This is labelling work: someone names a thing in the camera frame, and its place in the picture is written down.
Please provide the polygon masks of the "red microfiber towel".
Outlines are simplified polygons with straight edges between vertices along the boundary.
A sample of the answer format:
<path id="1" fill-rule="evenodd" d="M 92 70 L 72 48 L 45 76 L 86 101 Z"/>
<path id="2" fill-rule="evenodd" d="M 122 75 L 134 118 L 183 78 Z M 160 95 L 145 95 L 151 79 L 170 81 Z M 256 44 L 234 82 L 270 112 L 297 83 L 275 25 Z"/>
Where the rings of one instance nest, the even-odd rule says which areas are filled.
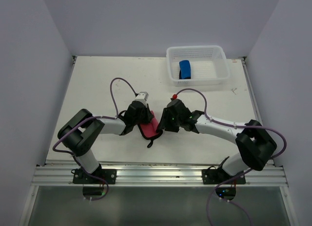
<path id="1" fill-rule="evenodd" d="M 151 114 L 154 116 L 149 124 L 139 124 L 138 128 L 141 132 L 141 135 L 144 139 L 150 141 L 147 145 L 147 148 L 151 148 L 154 140 L 161 137 L 163 134 L 163 130 L 158 130 L 159 122 L 155 117 L 155 114 L 153 111 L 151 111 Z"/>

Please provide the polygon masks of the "blue microfiber towel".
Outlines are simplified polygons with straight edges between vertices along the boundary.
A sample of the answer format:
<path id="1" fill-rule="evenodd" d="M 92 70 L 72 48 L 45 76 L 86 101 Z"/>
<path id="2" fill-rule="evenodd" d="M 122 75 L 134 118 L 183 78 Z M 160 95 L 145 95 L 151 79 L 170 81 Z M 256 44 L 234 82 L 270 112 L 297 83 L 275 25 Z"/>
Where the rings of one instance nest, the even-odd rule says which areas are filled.
<path id="1" fill-rule="evenodd" d="M 191 64 L 188 60 L 182 60 L 179 62 L 179 79 L 187 80 L 191 79 Z"/>

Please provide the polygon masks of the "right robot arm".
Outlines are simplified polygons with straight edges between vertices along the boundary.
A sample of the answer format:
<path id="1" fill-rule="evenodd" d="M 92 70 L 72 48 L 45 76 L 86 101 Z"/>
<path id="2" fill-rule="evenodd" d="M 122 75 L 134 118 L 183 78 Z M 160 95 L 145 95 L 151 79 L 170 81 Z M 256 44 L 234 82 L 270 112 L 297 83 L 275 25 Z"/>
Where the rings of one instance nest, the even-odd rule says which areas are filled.
<path id="1" fill-rule="evenodd" d="M 181 100 L 175 99 L 163 109 L 158 129 L 178 132 L 180 128 L 237 145 L 237 154 L 225 158 L 216 169 L 208 172 L 208 177 L 215 183 L 229 183 L 235 175 L 249 168 L 262 171 L 277 148 L 276 142 L 256 120 L 246 124 L 214 122 L 203 111 L 190 111 Z"/>

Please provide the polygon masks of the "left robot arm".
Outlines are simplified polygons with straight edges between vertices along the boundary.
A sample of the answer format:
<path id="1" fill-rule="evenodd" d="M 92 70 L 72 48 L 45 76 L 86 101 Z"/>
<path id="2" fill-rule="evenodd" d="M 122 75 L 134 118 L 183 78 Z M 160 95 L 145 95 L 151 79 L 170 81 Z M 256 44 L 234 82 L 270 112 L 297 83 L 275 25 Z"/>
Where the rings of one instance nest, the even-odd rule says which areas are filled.
<path id="1" fill-rule="evenodd" d="M 135 126 L 139 127 L 142 137 L 150 141 L 148 147 L 151 147 L 158 136 L 158 121 L 149 105 L 139 101 L 132 101 L 115 118 L 95 116 L 87 109 L 81 109 L 59 130 L 57 137 L 80 165 L 84 178 L 94 184 L 104 177 L 101 165 L 91 151 L 97 137 L 100 134 L 124 136 Z"/>

